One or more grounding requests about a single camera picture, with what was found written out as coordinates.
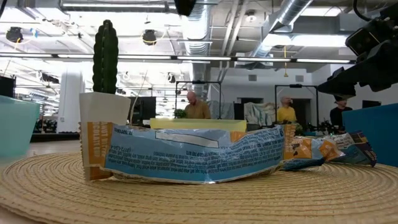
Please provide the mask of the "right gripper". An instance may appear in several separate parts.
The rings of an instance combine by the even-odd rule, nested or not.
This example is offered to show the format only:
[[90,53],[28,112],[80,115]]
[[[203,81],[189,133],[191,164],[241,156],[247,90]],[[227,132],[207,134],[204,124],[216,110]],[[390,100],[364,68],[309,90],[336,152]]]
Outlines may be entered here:
[[356,96],[355,85],[368,85],[373,92],[383,91],[397,83],[397,40],[386,40],[373,47],[366,58],[355,65],[356,73],[336,69],[317,90],[335,96]]

